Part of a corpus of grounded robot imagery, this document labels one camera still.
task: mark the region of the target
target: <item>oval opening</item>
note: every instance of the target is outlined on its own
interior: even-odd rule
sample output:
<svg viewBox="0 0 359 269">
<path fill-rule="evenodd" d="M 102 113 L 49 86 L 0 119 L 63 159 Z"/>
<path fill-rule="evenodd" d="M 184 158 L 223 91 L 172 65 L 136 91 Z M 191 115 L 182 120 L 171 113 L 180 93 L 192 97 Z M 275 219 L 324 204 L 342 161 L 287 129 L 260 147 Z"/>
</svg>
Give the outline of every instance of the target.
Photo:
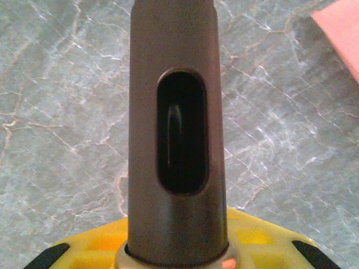
<svg viewBox="0 0 359 269">
<path fill-rule="evenodd" d="M 162 186 L 194 194 L 207 175 L 206 92 L 197 76 L 174 72 L 157 89 L 157 170 Z"/>
</svg>

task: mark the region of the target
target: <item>nozzle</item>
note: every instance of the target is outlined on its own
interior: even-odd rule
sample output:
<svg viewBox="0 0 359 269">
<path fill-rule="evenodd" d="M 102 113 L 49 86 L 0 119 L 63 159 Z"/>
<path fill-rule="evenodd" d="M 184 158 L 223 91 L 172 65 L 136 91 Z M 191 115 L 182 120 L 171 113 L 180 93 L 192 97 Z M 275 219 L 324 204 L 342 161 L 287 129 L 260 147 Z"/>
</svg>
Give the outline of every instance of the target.
<svg viewBox="0 0 359 269">
<path fill-rule="evenodd" d="M 137 0 L 130 55 L 127 254 L 209 263 L 228 247 L 213 0 Z"/>
</svg>

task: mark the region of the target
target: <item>yellow plastic base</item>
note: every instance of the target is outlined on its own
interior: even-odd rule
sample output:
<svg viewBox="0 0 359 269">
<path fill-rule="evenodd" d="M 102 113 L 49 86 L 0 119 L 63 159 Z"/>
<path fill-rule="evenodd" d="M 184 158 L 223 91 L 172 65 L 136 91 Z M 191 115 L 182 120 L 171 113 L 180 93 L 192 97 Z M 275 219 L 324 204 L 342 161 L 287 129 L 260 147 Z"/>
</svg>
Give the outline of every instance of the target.
<svg viewBox="0 0 359 269">
<path fill-rule="evenodd" d="M 303 235 L 232 208 L 228 236 L 238 250 L 241 269 L 292 269 L 313 267 L 294 247 L 293 240 L 315 245 Z M 114 259 L 127 240 L 127 218 L 86 231 L 56 243 L 70 248 L 51 269 L 114 269 Z"/>
</svg>

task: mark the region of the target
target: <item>marble floor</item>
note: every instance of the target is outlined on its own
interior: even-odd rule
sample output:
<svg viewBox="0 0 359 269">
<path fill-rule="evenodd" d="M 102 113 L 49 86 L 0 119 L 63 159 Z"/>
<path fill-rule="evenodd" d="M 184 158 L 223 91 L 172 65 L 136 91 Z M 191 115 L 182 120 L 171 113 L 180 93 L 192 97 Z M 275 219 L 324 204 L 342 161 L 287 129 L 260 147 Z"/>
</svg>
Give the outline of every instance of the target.
<svg viewBox="0 0 359 269">
<path fill-rule="evenodd" d="M 359 86 L 310 18 L 217 0 L 227 203 L 359 264 Z M 0 268 L 126 216 L 133 0 L 0 2 Z"/>
</svg>

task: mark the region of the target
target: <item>black rubber pad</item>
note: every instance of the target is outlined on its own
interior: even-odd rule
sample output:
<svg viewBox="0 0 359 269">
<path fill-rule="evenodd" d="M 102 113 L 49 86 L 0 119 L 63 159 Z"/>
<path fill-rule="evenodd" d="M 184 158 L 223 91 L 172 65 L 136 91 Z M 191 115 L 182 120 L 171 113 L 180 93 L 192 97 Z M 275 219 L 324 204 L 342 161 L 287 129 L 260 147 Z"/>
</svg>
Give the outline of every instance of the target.
<svg viewBox="0 0 359 269">
<path fill-rule="evenodd" d="M 319 248 L 302 241 L 292 241 L 292 243 L 315 269 L 340 269 Z"/>
<path fill-rule="evenodd" d="M 24 269 L 50 269 L 50 267 L 70 248 L 69 244 L 54 245 L 42 251 Z"/>
</svg>

